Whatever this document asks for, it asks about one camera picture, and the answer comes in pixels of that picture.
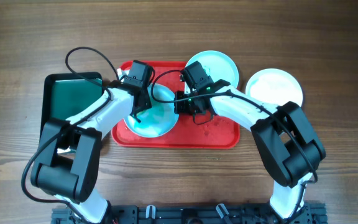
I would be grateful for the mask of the light blue plate bottom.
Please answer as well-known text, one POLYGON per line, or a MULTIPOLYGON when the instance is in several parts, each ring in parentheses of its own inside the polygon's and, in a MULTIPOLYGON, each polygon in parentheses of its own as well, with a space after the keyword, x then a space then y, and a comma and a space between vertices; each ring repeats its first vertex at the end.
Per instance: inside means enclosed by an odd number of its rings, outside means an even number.
POLYGON ((140 123, 133 117, 124 118, 127 127, 136 135, 156 138, 167 134, 177 123, 179 115, 174 112, 173 103, 159 103, 150 98, 152 107, 137 114, 140 123))

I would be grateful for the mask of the light blue plate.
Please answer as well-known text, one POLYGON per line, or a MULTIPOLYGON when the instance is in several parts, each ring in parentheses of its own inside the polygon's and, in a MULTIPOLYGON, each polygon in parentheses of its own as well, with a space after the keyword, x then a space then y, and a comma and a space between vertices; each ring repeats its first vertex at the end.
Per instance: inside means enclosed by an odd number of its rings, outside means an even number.
POLYGON ((234 61, 226 54, 216 50, 206 50, 192 56, 186 66, 198 61, 205 73, 211 77, 213 82, 225 80, 231 86, 237 88, 239 85, 239 70, 234 61))
POLYGON ((133 117, 124 118, 127 127, 136 135, 156 138, 167 134, 177 123, 179 115, 174 112, 173 103, 159 103, 150 98, 152 107, 137 114, 140 123, 133 117))

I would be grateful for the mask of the light blue plate top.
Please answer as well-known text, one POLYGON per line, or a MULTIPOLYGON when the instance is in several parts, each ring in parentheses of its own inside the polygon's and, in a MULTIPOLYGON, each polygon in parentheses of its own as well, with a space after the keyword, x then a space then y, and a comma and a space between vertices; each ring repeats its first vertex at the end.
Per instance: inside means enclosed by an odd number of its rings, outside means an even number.
POLYGON ((226 54, 216 50, 206 50, 192 56, 186 66, 198 61, 205 73, 211 77, 213 82, 225 80, 231 86, 237 88, 239 85, 239 70, 234 61, 226 54))

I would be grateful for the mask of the white plate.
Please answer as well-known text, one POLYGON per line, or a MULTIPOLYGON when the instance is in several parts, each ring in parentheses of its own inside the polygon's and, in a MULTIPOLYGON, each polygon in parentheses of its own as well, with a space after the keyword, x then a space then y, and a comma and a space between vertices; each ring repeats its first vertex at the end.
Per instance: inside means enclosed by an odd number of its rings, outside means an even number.
POLYGON ((302 106, 304 100, 303 90, 296 78, 277 68, 266 68, 253 74, 246 84, 245 94, 280 106, 288 101, 302 106))

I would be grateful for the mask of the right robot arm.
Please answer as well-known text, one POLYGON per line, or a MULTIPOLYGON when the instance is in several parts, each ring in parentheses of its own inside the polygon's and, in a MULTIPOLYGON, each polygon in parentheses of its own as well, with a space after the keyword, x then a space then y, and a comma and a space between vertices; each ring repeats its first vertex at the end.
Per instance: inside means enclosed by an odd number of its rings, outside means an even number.
POLYGON ((252 133, 264 167, 274 180, 270 207, 281 220, 294 220, 304 206, 307 185, 317 182, 316 171, 326 157, 301 107, 292 101, 279 106, 256 100, 228 81, 214 81, 199 62, 180 70, 180 79, 190 93, 176 97, 176 105, 208 110, 252 133))

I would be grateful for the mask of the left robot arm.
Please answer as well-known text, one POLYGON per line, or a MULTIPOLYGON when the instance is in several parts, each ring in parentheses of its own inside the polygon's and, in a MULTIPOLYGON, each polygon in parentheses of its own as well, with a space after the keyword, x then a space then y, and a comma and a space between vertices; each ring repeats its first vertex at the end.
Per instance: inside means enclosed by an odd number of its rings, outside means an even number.
POLYGON ((82 112, 44 124, 39 148, 26 167, 34 187, 64 203, 85 223, 114 223, 111 204, 95 189, 101 142, 120 120, 151 108, 153 68, 138 60, 82 112))

